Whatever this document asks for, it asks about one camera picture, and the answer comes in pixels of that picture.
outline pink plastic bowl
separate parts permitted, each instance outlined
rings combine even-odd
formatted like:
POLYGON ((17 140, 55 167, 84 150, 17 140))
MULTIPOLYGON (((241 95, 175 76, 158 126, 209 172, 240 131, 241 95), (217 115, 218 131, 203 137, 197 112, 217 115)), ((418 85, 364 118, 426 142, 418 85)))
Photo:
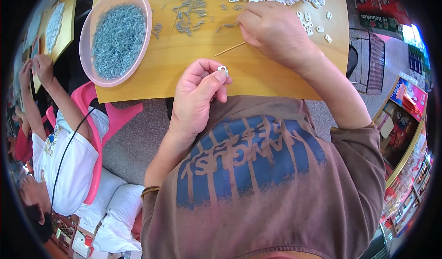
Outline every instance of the pink plastic bowl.
POLYGON ((91 79, 93 83, 102 87, 112 87, 115 85, 119 85, 124 82, 126 79, 132 75, 138 66, 141 63, 141 60, 146 53, 147 46, 149 45, 150 34, 152 32, 152 9, 150 7, 148 0, 99 0, 95 7, 92 8, 91 12, 86 18, 84 22, 83 28, 81 30, 80 35, 80 61, 81 66, 83 66, 83 70, 86 75, 91 79), (124 3, 133 3, 138 5, 143 9, 143 12, 146 15, 146 36, 144 37, 144 43, 141 47, 140 54, 138 55, 135 63, 131 68, 127 70, 127 72, 121 77, 115 79, 103 79, 100 78, 92 64, 92 56, 91 56, 91 47, 93 35, 95 33, 97 22, 100 17, 100 14, 108 11, 111 7, 124 3))

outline red shirt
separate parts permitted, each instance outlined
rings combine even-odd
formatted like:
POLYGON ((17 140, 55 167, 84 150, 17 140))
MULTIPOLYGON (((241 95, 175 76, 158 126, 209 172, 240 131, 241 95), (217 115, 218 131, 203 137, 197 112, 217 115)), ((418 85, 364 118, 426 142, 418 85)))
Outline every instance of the red shirt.
MULTIPOLYGON (((46 137, 49 136, 49 130, 45 128, 46 137)), ((32 158, 32 131, 25 135, 22 128, 19 130, 17 140, 15 140, 15 154, 14 158, 17 161, 27 162, 32 158)))

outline black cable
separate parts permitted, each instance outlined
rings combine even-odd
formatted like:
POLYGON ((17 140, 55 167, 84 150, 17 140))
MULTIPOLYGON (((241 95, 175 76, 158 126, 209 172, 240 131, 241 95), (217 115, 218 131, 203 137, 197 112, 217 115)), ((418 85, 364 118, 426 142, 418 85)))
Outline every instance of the black cable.
POLYGON ((72 139, 74 139, 75 134, 77 133, 77 130, 80 128, 81 124, 85 121, 85 119, 92 113, 92 111, 95 110, 95 107, 92 108, 91 111, 89 111, 89 113, 86 114, 86 116, 81 120, 80 124, 78 124, 77 128, 74 131, 74 134, 72 134, 71 139, 69 139, 68 144, 66 145, 66 149, 64 149, 63 152, 63 156, 61 157, 60 160, 60 165, 58 166, 58 171, 57 171, 57 175, 55 176, 55 182, 54 182, 54 189, 52 191, 52 200, 51 200, 51 214, 52 214, 52 206, 53 206, 53 202, 54 202, 54 196, 55 196, 55 185, 57 185, 57 180, 58 180, 58 174, 60 173, 60 168, 61 168, 61 163, 63 162, 63 158, 64 155, 66 154, 66 151, 68 150, 69 144, 71 143, 72 139))

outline white t-shirt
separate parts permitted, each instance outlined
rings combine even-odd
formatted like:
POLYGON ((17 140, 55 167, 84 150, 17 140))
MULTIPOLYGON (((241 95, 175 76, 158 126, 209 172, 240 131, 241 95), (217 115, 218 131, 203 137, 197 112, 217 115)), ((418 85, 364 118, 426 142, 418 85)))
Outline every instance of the white t-shirt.
MULTIPOLYGON (((97 127, 100 138, 109 130, 109 118, 95 109, 90 115, 97 127)), ((35 133, 32 134, 32 160, 34 178, 41 182, 41 171, 44 170, 49 198, 57 177, 58 167, 64 150, 73 135, 61 111, 58 111, 54 132, 43 141, 35 133)), ((98 158, 98 152, 82 135, 76 133, 72 139, 58 174, 57 186, 53 199, 53 210, 58 214, 69 216, 74 214, 86 198, 91 187, 92 172, 98 158)))

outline white plastic bag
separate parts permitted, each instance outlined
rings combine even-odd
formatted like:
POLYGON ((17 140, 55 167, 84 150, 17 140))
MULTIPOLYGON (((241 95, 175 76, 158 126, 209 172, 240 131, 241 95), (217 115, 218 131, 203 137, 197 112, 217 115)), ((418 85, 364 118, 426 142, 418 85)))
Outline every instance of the white plastic bag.
POLYGON ((135 218, 143 206, 141 193, 144 187, 141 185, 125 184, 121 185, 112 196, 106 209, 106 217, 102 224, 113 224, 115 219, 124 224, 129 231, 134 227, 135 218))
POLYGON ((114 193, 106 210, 106 217, 92 243, 98 251, 112 253, 141 251, 141 244, 132 238, 131 230, 142 207, 140 185, 121 185, 114 193))
POLYGON ((95 233, 98 223, 106 215, 106 208, 112 199, 113 194, 121 185, 126 182, 109 172, 105 168, 101 168, 100 184, 98 186, 97 195, 91 205, 82 204, 75 215, 81 218, 80 227, 86 229, 90 233, 95 233))
POLYGON ((141 251, 141 243, 132 238, 122 223, 100 226, 92 246, 97 251, 112 253, 141 251))

